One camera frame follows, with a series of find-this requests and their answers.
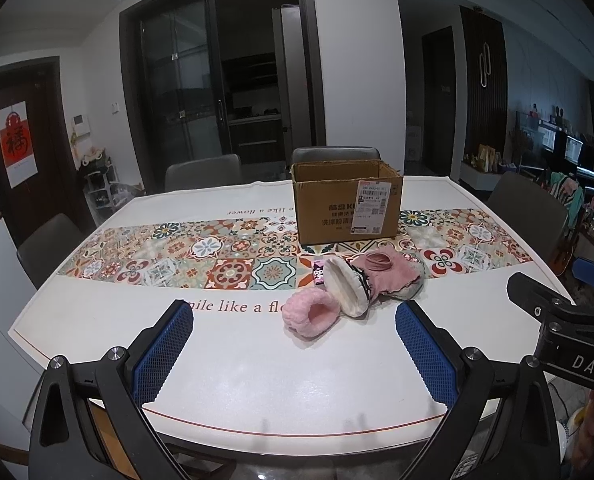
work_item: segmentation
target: dining table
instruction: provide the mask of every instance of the dining table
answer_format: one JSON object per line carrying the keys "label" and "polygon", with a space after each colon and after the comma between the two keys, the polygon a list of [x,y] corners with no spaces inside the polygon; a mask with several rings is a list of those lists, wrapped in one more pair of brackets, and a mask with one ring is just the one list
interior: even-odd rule
{"label": "dining table", "polygon": [[43,283],[9,334],[43,367],[58,354],[94,361],[185,300],[192,334],[142,407],[157,432],[280,456],[404,446],[430,437],[446,407],[397,335],[399,301],[341,316],[313,339],[286,328],[281,312],[316,286],[314,261],[388,245],[423,264],[414,300],[432,322],[491,360],[517,363],[538,339],[538,321],[508,299],[511,275],[570,298],[509,225],[449,178],[404,176],[395,237],[317,246],[299,243],[292,182],[255,182],[133,199]]}

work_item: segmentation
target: cardboard box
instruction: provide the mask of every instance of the cardboard box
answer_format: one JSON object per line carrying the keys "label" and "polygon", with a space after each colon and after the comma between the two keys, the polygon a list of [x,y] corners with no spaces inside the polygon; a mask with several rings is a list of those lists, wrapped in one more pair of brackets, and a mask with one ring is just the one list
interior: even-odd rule
{"label": "cardboard box", "polygon": [[299,243],[328,244],[397,234],[403,181],[385,162],[301,162],[293,164],[291,173]]}

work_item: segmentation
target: refrigerator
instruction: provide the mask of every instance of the refrigerator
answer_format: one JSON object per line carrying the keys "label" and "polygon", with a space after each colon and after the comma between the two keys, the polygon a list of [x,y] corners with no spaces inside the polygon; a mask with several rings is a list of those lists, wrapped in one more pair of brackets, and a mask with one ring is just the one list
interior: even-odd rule
{"label": "refrigerator", "polygon": [[290,165],[295,148],[313,145],[301,15],[295,5],[272,12],[283,146]]}

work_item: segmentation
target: red poster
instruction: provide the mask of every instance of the red poster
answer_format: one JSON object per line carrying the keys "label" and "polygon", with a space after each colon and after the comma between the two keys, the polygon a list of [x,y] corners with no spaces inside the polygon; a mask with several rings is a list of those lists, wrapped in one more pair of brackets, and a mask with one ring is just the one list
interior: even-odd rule
{"label": "red poster", "polygon": [[0,110],[0,146],[10,187],[37,173],[25,101]]}

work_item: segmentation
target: barcode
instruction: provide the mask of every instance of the barcode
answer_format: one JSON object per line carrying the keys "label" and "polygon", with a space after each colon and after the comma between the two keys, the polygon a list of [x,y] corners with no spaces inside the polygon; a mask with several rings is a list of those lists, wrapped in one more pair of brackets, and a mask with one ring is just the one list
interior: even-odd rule
{"label": "barcode", "polygon": [[362,195],[370,195],[370,196],[386,196],[388,195],[387,191],[384,190],[376,190],[376,189],[362,189]]}

